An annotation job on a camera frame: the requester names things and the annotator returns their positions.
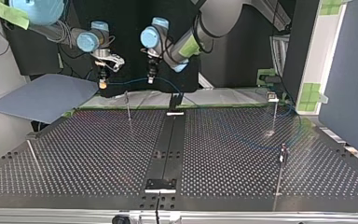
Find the black curtain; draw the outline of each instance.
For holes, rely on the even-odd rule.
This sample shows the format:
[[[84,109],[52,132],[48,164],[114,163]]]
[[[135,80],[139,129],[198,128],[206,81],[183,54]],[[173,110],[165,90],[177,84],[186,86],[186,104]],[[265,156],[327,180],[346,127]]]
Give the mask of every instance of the black curtain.
[[[106,21],[110,25],[111,35],[116,37],[112,51],[126,61],[125,66],[114,76],[111,82],[125,82],[146,77],[146,54],[140,49],[140,33],[151,24],[153,17],[163,17],[170,21],[169,35],[177,41],[188,29],[197,14],[197,9],[189,0],[75,0],[73,4],[80,25],[89,29],[92,21]],[[175,73],[166,63],[161,63],[159,77],[173,83],[181,92],[196,91],[198,84],[199,57],[193,57],[186,70]],[[164,92],[176,92],[174,88],[161,80],[154,85],[146,81],[126,86],[112,85],[102,91],[102,96],[111,97],[124,91],[154,89]]]

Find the metal frame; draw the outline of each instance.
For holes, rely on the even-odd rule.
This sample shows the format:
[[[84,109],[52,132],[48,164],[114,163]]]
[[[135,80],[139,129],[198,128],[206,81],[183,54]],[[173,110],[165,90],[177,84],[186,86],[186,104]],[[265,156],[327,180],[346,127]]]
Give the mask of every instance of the metal frame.
[[[358,212],[358,199],[315,199],[296,197],[275,197],[260,199],[257,197],[240,198],[216,198],[202,199],[190,198],[181,195],[181,174],[184,155],[184,138],[186,133],[186,113],[184,116],[165,116],[164,126],[160,131],[160,137],[155,147],[154,157],[149,165],[143,185],[148,179],[176,179],[177,191],[174,194],[141,194],[128,200],[126,197],[111,197],[97,199],[92,197],[39,197],[33,209],[10,209],[10,207],[27,207],[26,198],[5,197],[5,207],[0,209],[0,223],[13,222],[44,222],[44,223],[108,223],[116,215],[129,216],[132,223],[155,223],[158,211],[161,223],[293,223],[300,221],[318,221],[351,223],[358,222],[358,214],[341,214],[330,212],[351,211]],[[49,128],[40,132],[43,137],[65,119],[53,123]],[[358,160],[350,156],[349,152],[329,138],[327,134],[317,127],[312,128],[314,135],[330,146],[329,150],[346,154],[343,158],[346,163],[358,169]],[[27,150],[27,143],[22,144],[12,151]],[[301,211],[329,211],[325,213],[301,213]]]
[[[159,212],[160,223],[358,223],[358,214]],[[156,223],[154,212],[115,210],[0,209],[0,223],[111,223],[114,216],[132,224]]]

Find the green tape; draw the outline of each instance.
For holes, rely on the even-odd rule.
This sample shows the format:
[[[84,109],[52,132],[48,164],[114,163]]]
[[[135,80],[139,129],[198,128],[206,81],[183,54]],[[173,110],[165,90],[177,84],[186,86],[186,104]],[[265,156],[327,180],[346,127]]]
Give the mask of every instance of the green tape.
[[[342,0],[323,0],[319,15],[338,15]]]
[[[304,83],[300,96],[298,111],[315,111],[320,100],[320,83]]]
[[[25,30],[28,29],[30,23],[28,14],[17,8],[9,7],[3,2],[4,1],[0,0],[0,18],[18,25]]]
[[[257,71],[257,86],[273,86],[274,84],[269,83],[266,84],[265,81],[260,80],[260,76],[269,76],[269,77],[275,77],[275,69],[274,68],[268,68],[268,69],[258,69]]]
[[[182,48],[179,50],[179,53],[185,58],[189,58],[194,54],[200,53],[200,46],[193,35],[182,46]]]

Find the black panel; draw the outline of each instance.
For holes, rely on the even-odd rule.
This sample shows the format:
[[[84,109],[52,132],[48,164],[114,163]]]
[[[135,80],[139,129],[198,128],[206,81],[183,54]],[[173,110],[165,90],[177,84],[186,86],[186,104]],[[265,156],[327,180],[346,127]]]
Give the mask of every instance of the black panel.
[[[324,94],[321,122],[358,149],[358,1],[348,3]]]
[[[171,22],[170,35],[176,41],[192,25],[197,11],[191,1],[183,0],[76,0],[76,13],[82,28],[89,29],[91,21],[107,21],[111,26],[111,35],[116,36],[112,47],[114,53],[126,60],[125,66],[111,78],[111,82],[129,81],[146,77],[146,55],[140,51],[143,47],[140,34],[150,25],[153,17],[163,17]],[[166,63],[160,66],[159,76],[174,83],[181,91],[195,91],[198,88],[199,59],[194,57],[188,68],[177,74]],[[102,91],[110,97],[124,90],[154,89],[176,92],[169,84],[156,80],[154,85],[144,83],[131,86],[112,86]]]
[[[280,4],[292,19],[296,1]],[[273,67],[271,36],[271,22],[254,7],[244,6],[232,31],[215,41],[211,54],[201,56],[202,74],[215,87],[255,86],[258,69]]]
[[[319,0],[297,0],[283,82],[296,101],[310,48]]]
[[[5,29],[17,66],[23,76],[60,72],[57,45],[44,36],[19,27]]]

